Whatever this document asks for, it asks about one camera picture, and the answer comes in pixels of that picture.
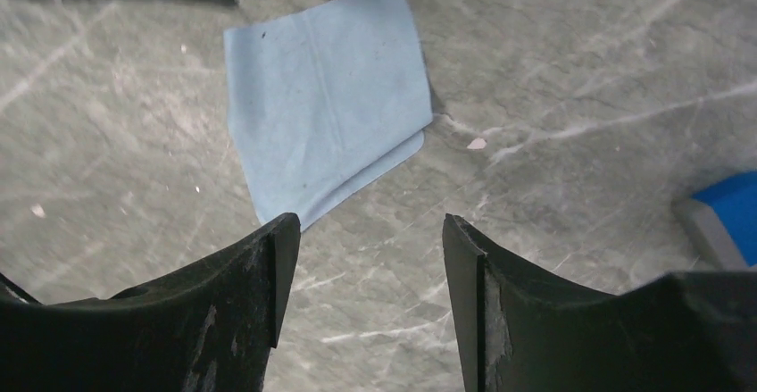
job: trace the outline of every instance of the blue object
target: blue object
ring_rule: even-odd
[[[757,171],[722,180],[692,198],[717,214],[747,266],[757,265]]]
[[[224,33],[229,131],[260,222],[307,229],[423,145],[432,121],[405,0],[334,0]]]

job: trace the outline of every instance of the light blue towel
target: light blue towel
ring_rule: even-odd
[[[307,229],[423,145],[426,68],[405,0],[334,0],[224,34],[229,131],[261,222]]]

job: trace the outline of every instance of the folded cloth layer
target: folded cloth layer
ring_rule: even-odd
[[[405,0],[334,0],[224,33],[229,132],[261,222],[303,229],[423,145],[426,68]]]

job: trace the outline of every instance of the marble surface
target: marble surface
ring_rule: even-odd
[[[243,3],[261,21],[325,1]],[[622,292],[708,268],[670,202],[757,167],[757,0],[409,2],[435,122],[305,233],[269,390],[462,390],[445,213]],[[240,24],[0,0],[4,274],[46,303],[108,297],[259,226],[225,121],[221,32]]]

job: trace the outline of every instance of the white speck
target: white speck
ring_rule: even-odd
[[[42,209],[42,206],[40,206],[39,204],[31,206],[31,212],[34,213],[38,218],[45,218],[47,216],[45,209]]]
[[[486,140],[483,138],[475,138],[468,144],[468,149],[478,150],[484,149],[487,146]]]

